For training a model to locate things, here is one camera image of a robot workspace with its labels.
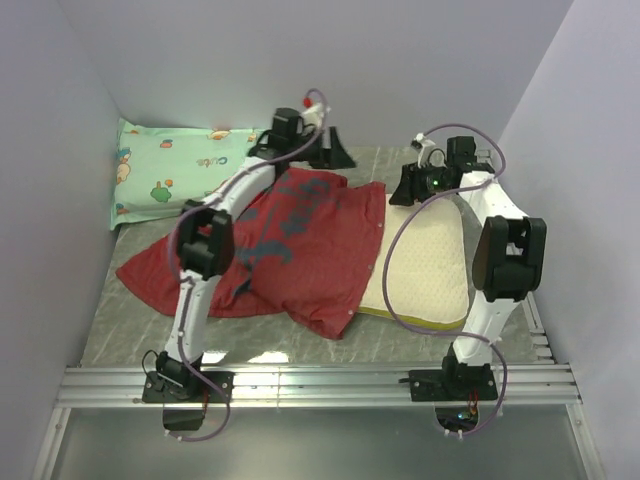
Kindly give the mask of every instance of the pillow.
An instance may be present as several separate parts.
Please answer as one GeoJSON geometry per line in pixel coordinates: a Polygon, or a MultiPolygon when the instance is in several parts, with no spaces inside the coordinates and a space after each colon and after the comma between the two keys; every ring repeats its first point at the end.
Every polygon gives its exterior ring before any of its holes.
{"type": "MultiPolygon", "coordinates": [[[[385,226],[373,273],[359,312],[391,318],[382,297],[382,268],[391,240],[418,208],[385,207],[385,226]]],[[[420,212],[400,237],[389,265],[389,298],[402,320],[449,330],[464,323],[469,308],[460,212],[440,199],[420,212]]]]}
{"type": "Polygon", "coordinates": [[[145,128],[120,120],[111,229],[178,215],[233,175],[258,131],[145,128]]]}

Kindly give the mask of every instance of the table surface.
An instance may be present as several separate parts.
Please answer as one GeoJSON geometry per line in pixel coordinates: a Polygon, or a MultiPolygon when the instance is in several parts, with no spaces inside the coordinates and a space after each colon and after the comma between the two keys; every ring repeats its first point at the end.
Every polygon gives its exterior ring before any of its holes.
{"type": "MultiPolygon", "coordinates": [[[[402,165],[416,159],[410,148],[360,147],[349,152],[358,167],[336,173],[347,177],[351,186],[384,182],[387,193],[396,188],[402,165]]],[[[470,281],[471,260],[481,226],[465,202],[457,196],[452,199],[462,217],[470,281]]],[[[118,280],[115,271],[167,234],[175,221],[170,218],[121,228],[85,347],[83,366],[137,366],[147,350],[164,349],[173,317],[161,315],[140,301],[118,280]]],[[[469,284],[470,299],[473,294],[473,286],[469,284]]],[[[241,319],[210,318],[205,336],[208,351],[224,357],[225,363],[440,362],[451,342],[447,338],[414,334],[392,320],[361,313],[355,315],[344,338],[338,341],[314,334],[285,313],[241,319]]],[[[530,363],[538,359],[522,307],[512,313],[502,339],[499,348],[508,362],[530,363]]]]}
{"type": "MultiPolygon", "coordinates": [[[[221,415],[209,409],[203,431],[221,415]]],[[[236,408],[231,418],[220,437],[184,445],[162,435],[155,409],[74,409],[52,478],[590,478],[564,405],[506,405],[463,442],[442,434],[433,408],[236,408]]]]}

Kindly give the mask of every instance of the mounting plate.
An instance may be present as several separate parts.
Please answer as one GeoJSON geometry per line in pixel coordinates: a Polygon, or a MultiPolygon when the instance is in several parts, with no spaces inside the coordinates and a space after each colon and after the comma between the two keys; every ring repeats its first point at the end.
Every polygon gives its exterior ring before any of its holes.
{"type": "MultiPolygon", "coordinates": [[[[408,383],[412,402],[451,402],[469,400],[472,389],[453,388],[444,381],[442,370],[410,370],[408,378],[402,378],[400,383],[408,383]]],[[[478,400],[497,400],[498,389],[493,373],[486,384],[474,385],[478,392],[478,400]]]]}
{"type": "MultiPolygon", "coordinates": [[[[234,376],[232,372],[221,372],[216,370],[200,373],[211,380],[211,382],[219,386],[227,395],[227,398],[231,400],[234,376]]],[[[144,391],[142,392],[142,403],[170,404],[201,403],[204,401],[204,388],[199,389],[199,391],[191,397],[185,397],[184,394],[181,395],[181,392],[179,390],[179,387],[159,377],[157,372],[149,372],[149,376],[144,386],[144,391]]],[[[208,403],[224,403],[224,401],[216,391],[209,389],[208,403]]]]}

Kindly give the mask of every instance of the gray marble surface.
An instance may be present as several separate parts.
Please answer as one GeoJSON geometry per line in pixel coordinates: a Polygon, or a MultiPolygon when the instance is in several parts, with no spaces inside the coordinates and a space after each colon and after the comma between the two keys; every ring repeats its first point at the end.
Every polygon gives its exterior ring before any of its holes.
{"type": "MultiPolygon", "coordinates": [[[[415,161],[410,148],[362,147],[350,149],[358,168],[337,173],[349,184],[370,181],[387,184],[392,193],[400,169],[415,161]]],[[[468,279],[471,259],[481,232],[468,205],[454,198],[464,227],[468,279]]],[[[131,294],[115,276],[118,267],[165,235],[175,219],[125,225],[119,234],[102,297],[93,321],[82,365],[86,367],[137,366],[145,351],[161,351],[169,337],[173,317],[161,315],[131,294]]],[[[469,295],[473,287],[469,285],[469,295]]],[[[409,332],[392,320],[356,314],[342,340],[326,340],[292,321],[287,314],[243,319],[210,318],[206,345],[225,363],[270,362],[326,364],[345,362],[440,362],[451,339],[409,332]]],[[[537,360],[524,311],[516,309],[508,320],[499,348],[510,363],[537,360]]]]}

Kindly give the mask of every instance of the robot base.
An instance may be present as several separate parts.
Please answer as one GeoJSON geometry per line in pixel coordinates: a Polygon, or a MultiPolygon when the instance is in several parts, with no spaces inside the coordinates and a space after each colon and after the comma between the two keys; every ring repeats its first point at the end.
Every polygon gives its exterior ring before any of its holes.
{"type": "Polygon", "coordinates": [[[411,370],[400,382],[409,384],[412,402],[466,402],[471,394],[477,394],[479,401],[498,399],[491,366],[459,363],[452,347],[442,360],[441,370],[411,370]]]}
{"type": "MultiPolygon", "coordinates": [[[[201,372],[212,383],[219,386],[231,400],[233,390],[233,376],[231,372],[201,372]]],[[[175,431],[196,431],[199,430],[206,414],[205,402],[224,403],[220,395],[202,384],[198,385],[195,393],[189,395],[184,388],[158,376],[157,372],[149,372],[147,382],[142,392],[143,403],[195,403],[202,404],[202,409],[167,409],[162,412],[162,424],[166,430],[175,431]]]]}

